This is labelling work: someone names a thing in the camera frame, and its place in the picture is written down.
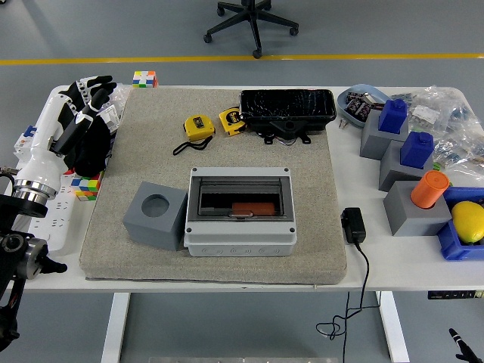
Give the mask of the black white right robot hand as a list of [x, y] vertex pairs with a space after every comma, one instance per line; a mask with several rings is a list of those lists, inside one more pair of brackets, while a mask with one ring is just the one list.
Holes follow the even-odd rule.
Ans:
[[456, 330], [453, 328], [448, 329], [452, 339], [456, 342], [460, 349], [460, 353], [456, 354], [456, 358], [461, 360], [461, 361], [466, 361], [466, 362], [474, 362], [475, 361], [475, 355], [472, 352], [472, 349], [462, 340], [461, 336], [458, 334]]

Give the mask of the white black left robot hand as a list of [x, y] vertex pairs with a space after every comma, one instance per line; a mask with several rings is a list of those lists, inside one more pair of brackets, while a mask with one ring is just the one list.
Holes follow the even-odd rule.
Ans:
[[97, 133], [103, 146], [88, 163], [88, 173], [104, 168], [110, 131], [99, 113], [115, 88], [112, 76], [89, 76], [52, 94], [37, 120], [30, 159], [16, 176], [16, 189], [36, 183], [58, 192], [61, 175], [79, 166], [79, 158], [70, 153]]

